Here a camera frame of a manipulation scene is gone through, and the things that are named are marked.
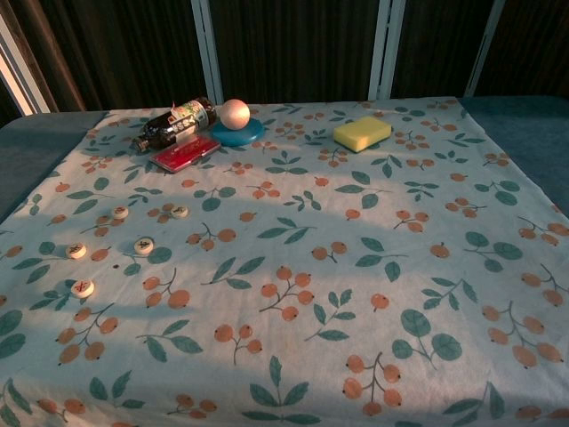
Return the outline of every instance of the tablecloth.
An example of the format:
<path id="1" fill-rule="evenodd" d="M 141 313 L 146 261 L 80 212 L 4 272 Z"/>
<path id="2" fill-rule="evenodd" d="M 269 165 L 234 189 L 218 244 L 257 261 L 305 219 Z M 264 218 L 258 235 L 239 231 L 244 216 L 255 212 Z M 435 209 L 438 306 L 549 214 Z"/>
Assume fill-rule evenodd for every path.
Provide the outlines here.
<path id="1" fill-rule="evenodd" d="M 3 421 L 564 425 L 569 221 L 457 100 L 251 108 L 175 175 L 132 148 L 162 109 L 111 112 L 0 225 Z"/>

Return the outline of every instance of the white ball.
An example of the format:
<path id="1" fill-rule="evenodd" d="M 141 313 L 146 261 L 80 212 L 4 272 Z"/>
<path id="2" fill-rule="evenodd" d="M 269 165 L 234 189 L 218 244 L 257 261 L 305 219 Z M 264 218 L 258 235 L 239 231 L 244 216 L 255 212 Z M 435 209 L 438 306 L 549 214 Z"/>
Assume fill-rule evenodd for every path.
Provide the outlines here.
<path id="1" fill-rule="evenodd" d="M 249 107 L 241 100 L 229 100 L 220 109 L 221 122 L 232 131 L 246 127 L 250 115 Z"/>

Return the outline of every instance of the yellow sponge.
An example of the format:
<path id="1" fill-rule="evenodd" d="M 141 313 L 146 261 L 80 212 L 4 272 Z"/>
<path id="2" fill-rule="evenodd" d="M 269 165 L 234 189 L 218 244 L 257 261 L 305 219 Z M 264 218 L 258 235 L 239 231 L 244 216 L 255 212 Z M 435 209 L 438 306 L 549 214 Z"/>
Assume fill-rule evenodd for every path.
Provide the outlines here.
<path id="1" fill-rule="evenodd" d="M 362 117 L 334 129 L 334 140 L 356 153 L 390 135 L 391 125 L 373 117 Z"/>

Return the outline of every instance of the curtain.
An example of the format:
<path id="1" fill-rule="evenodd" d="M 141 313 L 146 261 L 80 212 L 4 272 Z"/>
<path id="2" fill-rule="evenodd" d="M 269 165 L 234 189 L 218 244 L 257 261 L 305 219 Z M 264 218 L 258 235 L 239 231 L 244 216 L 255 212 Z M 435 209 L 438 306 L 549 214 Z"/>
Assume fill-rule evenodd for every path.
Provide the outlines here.
<path id="1" fill-rule="evenodd" d="M 52 110 L 169 106 L 205 94 L 189 0 L 0 0 Z"/>
<path id="2" fill-rule="evenodd" d="M 211 0 L 225 99 L 367 98 L 379 0 Z"/>
<path id="3" fill-rule="evenodd" d="M 569 2 L 508 0 L 476 95 L 569 97 Z"/>
<path id="4" fill-rule="evenodd" d="M 392 98 L 463 96 L 493 0 L 407 0 Z"/>

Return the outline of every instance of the blue plate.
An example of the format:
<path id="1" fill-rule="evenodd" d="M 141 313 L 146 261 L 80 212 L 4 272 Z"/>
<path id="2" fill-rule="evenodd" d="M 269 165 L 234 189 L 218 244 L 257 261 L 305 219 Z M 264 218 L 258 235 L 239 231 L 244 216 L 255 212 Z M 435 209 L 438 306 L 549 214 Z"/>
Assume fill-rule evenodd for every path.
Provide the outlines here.
<path id="1" fill-rule="evenodd" d="M 249 120 L 247 126 L 238 131 L 228 129 L 221 122 L 216 123 L 210 131 L 210 135 L 226 147 L 250 144 L 264 134 L 265 128 L 256 118 Z"/>

